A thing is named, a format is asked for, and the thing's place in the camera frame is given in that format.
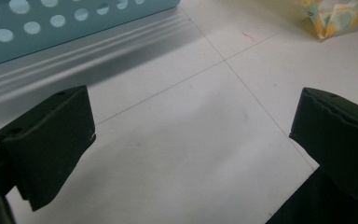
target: light blue basket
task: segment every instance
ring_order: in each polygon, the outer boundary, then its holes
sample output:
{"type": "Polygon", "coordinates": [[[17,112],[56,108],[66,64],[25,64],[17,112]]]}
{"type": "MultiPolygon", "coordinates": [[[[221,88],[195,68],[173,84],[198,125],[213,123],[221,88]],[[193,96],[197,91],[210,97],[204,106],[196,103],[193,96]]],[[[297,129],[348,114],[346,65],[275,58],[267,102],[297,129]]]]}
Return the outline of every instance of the light blue basket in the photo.
{"type": "Polygon", "coordinates": [[[176,7],[180,0],[0,0],[0,63],[176,7]]]}

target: plastic bag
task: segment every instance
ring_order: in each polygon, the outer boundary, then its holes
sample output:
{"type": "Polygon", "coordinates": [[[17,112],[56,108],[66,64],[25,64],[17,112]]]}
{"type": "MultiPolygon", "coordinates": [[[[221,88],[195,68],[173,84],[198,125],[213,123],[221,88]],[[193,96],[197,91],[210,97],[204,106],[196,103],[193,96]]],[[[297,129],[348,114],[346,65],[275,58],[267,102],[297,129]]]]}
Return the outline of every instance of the plastic bag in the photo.
{"type": "Polygon", "coordinates": [[[309,16],[305,28],[321,39],[358,24],[358,0],[293,1],[309,16]]]}

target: white tabletop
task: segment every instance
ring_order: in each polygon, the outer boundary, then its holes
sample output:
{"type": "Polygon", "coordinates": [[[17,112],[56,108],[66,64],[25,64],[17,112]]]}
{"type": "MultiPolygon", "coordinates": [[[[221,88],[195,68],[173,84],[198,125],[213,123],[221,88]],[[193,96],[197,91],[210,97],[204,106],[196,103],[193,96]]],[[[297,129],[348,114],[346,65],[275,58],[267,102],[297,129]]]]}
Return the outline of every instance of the white tabletop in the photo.
{"type": "Polygon", "coordinates": [[[0,128],[88,85],[97,140],[18,223],[265,223],[317,168],[288,139],[301,90],[358,104],[358,27],[319,41],[275,0],[177,8],[0,64],[0,128]]]}

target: round hole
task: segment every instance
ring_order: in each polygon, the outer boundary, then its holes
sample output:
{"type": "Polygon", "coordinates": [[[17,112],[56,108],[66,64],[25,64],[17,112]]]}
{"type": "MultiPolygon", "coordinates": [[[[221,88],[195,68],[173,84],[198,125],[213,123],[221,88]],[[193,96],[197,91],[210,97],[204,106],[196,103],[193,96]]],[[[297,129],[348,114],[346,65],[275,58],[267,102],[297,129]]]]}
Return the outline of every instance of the round hole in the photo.
{"type": "Polygon", "coordinates": [[[0,41],[9,42],[14,38],[14,35],[11,31],[7,29],[0,29],[0,41]]]}
{"type": "Polygon", "coordinates": [[[12,130],[9,130],[7,133],[10,135],[16,135],[19,134],[20,132],[22,132],[22,128],[14,128],[12,130]]]}
{"type": "Polygon", "coordinates": [[[89,12],[84,8],[81,8],[75,12],[75,19],[78,21],[85,21],[88,16],[89,12]]]}
{"type": "Polygon", "coordinates": [[[35,21],[29,21],[24,24],[24,30],[27,34],[36,35],[40,32],[41,28],[39,23],[35,21]]]}
{"type": "Polygon", "coordinates": [[[65,25],[65,17],[62,15],[55,15],[51,17],[50,22],[54,27],[62,27],[65,25]]]}
{"type": "Polygon", "coordinates": [[[17,14],[25,14],[30,10],[30,5],[25,0],[11,0],[8,5],[17,14]]]}
{"type": "Polygon", "coordinates": [[[104,15],[109,11],[109,5],[107,3],[102,3],[97,8],[97,13],[100,15],[104,15]]]}
{"type": "Polygon", "coordinates": [[[41,0],[41,2],[45,7],[56,7],[58,5],[58,0],[41,0]]]}
{"type": "Polygon", "coordinates": [[[122,10],[122,9],[126,8],[128,5],[129,5],[128,0],[118,0],[117,8],[122,10]]]}

